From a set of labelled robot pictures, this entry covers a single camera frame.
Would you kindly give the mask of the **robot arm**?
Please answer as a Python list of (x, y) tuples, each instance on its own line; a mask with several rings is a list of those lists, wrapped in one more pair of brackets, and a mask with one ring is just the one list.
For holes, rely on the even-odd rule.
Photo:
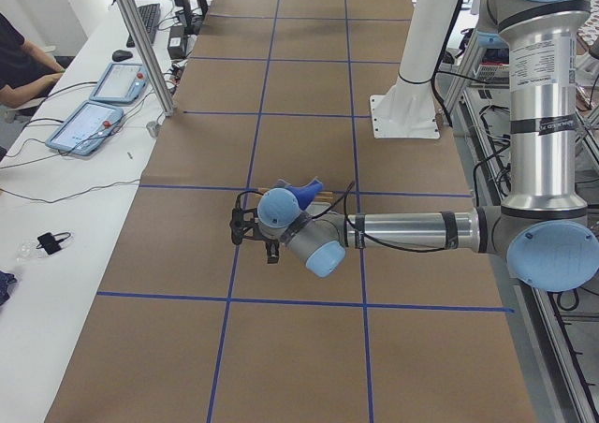
[(585, 284), (598, 270), (598, 240), (575, 187), (575, 42), (590, 11), (590, 0), (481, 0), (480, 23), (509, 49), (511, 187), (500, 205), (312, 216), (321, 183), (278, 182), (258, 202), (257, 227), (320, 277), (348, 247), (379, 245), (498, 255), (523, 283), (548, 292)]

